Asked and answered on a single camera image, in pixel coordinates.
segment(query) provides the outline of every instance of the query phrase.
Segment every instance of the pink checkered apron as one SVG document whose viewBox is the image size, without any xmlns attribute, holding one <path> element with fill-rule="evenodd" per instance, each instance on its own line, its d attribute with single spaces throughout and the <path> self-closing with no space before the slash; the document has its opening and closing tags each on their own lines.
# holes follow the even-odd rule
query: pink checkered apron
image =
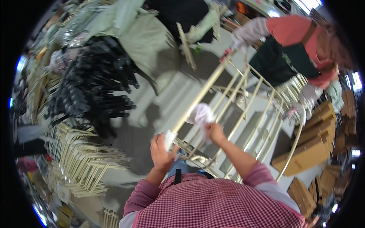
<svg viewBox="0 0 365 228">
<path fill-rule="evenodd" d="M 159 196 L 137 214 L 133 228 L 305 227 L 302 216 L 247 185 L 196 173 L 182 174 L 173 185 L 174 177 L 160 185 Z"/>
</svg>

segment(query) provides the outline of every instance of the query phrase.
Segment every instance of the fluorescent light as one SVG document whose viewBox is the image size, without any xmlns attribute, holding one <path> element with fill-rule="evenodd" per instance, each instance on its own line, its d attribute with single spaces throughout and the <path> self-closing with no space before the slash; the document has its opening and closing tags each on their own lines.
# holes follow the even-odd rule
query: fluorescent light
<svg viewBox="0 0 365 228">
<path fill-rule="evenodd" d="M 332 207 L 332 213 L 335 213 L 337 211 L 338 204 L 333 205 Z"/>
<path fill-rule="evenodd" d="M 359 90 L 362 90 L 362 83 L 360 81 L 360 76 L 358 72 L 355 72 L 352 74 L 352 77 L 354 78 L 354 91 L 357 92 Z"/>
<path fill-rule="evenodd" d="M 294 2 L 296 3 L 296 4 L 298 4 L 299 5 L 299 7 L 300 8 L 302 8 L 302 10 L 304 10 L 304 12 L 306 13 L 306 14 L 308 14 L 309 15 L 309 13 L 311 12 L 304 4 L 303 4 L 303 2 L 302 1 L 300 1 L 300 0 L 294 0 Z"/>
<path fill-rule="evenodd" d="M 360 157 L 361 152 L 360 150 L 352 150 L 351 154 L 353 157 Z"/>
<path fill-rule="evenodd" d="M 16 64 L 16 70 L 18 72 L 20 72 L 24 69 L 26 60 L 27 60 L 27 58 L 23 55 L 19 58 L 19 61 Z"/>
<path fill-rule="evenodd" d="M 303 4 L 308 8 L 308 9 L 312 9 L 312 8 L 317 8 L 319 6 L 319 3 L 316 0 L 301 0 L 301 2 L 303 2 Z"/>
<path fill-rule="evenodd" d="M 271 11 L 271 10 L 268 12 L 268 15 L 272 18 L 280 17 L 280 15 L 277 12 L 274 12 L 274 11 Z"/>
<path fill-rule="evenodd" d="M 346 83 L 347 83 L 347 86 L 352 89 L 352 86 L 351 86 L 351 81 L 350 81 L 350 78 L 348 75 L 346 75 Z"/>
<path fill-rule="evenodd" d="M 11 108 L 13 106 L 13 98 L 9 99 L 9 108 Z"/>
<path fill-rule="evenodd" d="M 47 220 L 46 220 L 46 217 L 44 215 L 42 215 L 38 208 L 35 206 L 35 204 L 33 204 L 33 208 L 34 208 L 34 211 L 37 213 L 39 219 L 41 220 L 41 222 L 43 223 L 43 226 L 46 227 L 47 226 Z"/>
</svg>

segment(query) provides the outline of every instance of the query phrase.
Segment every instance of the apron strap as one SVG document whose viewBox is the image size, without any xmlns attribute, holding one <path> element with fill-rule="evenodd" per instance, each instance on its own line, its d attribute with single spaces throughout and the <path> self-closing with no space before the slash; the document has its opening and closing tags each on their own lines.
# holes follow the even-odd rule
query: apron strap
<svg viewBox="0 0 365 228">
<path fill-rule="evenodd" d="M 311 25 L 309 26 L 309 29 L 308 29 L 307 33 L 303 36 L 303 39 L 301 40 L 301 43 L 303 44 L 303 46 L 305 46 L 305 44 L 308 42 L 309 38 L 313 35 L 316 28 L 317 28 L 317 23 L 312 21 Z M 331 63 L 331 64 L 328 64 L 327 66 L 325 66 L 323 69 L 321 69 L 319 71 L 319 75 L 321 75 L 324 72 L 331 71 L 335 67 L 336 67 L 336 63 L 334 63 L 334 62 Z"/>
<path fill-rule="evenodd" d="M 305 46 L 305 44 L 308 42 L 309 38 L 313 35 L 316 28 L 317 28 L 317 23 L 312 21 L 307 33 L 303 36 L 303 39 L 301 40 L 301 43 L 303 44 L 303 46 Z"/>
<path fill-rule="evenodd" d="M 213 175 L 207 172 L 201 172 L 208 179 L 214 179 Z M 174 185 L 181 183 L 181 169 L 176 169 Z"/>
<path fill-rule="evenodd" d="M 213 175 L 207 172 L 201 172 L 204 176 L 206 176 L 208 179 L 214 179 Z"/>
<path fill-rule="evenodd" d="M 176 169 L 174 185 L 181 183 L 181 169 Z"/>
</svg>

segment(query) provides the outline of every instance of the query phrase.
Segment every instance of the green object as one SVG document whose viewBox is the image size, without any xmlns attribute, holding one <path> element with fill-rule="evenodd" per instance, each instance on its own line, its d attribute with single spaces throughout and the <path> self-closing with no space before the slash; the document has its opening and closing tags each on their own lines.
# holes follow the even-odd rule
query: green object
<svg viewBox="0 0 365 228">
<path fill-rule="evenodd" d="M 197 43 L 197 46 L 195 48 L 195 54 L 199 55 L 201 53 L 201 45 L 200 43 Z"/>
<path fill-rule="evenodd" d="M 319 76 L 319 71 L 312 64 L 302 43 L 283 47 L 273 36 L 266 39 L 265 43 L 252 57 L 250 65 L 273 87 L 286 82 L 295 76 L 297 72 L 306 78 Z"/>
</svg>

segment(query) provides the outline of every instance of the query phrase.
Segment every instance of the pile of hangers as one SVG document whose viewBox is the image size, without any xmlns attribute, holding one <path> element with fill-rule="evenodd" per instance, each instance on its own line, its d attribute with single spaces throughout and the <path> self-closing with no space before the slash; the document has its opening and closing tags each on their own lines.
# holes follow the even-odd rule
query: pile of hangers
<svg viewBox="0 0 365 228">
<path fill-rule="evenodd" d="M 48 167 L 47 184 L 65 198 L 71 191 L 76 197 L 105 195 L 109 189 L 101 178 L 107 169 L 126 170 L 122 165 L 131 158 L 120 149 L 88 142 L 98 136 L 91 131 L 82 131 L 59 123 L 51 131 L 48 153 L 53 158 Z"/>
<path fill-rule="evenodd" d="M 52 94 L 48 115 L 55 117 L 53 126 L 69 117 L 90 121 L 97 133 L 116 138 L 110 127 L 110 118 L 128 117 L 127 110 L 136 106 L 126 96 L 114 96 L 113 91 L 131 93 L 129 85 L 138 88 L 134 76 L 138 68 L 111 36 L 92 37 L 73 59 L 56 92 Z"/>
</svg>

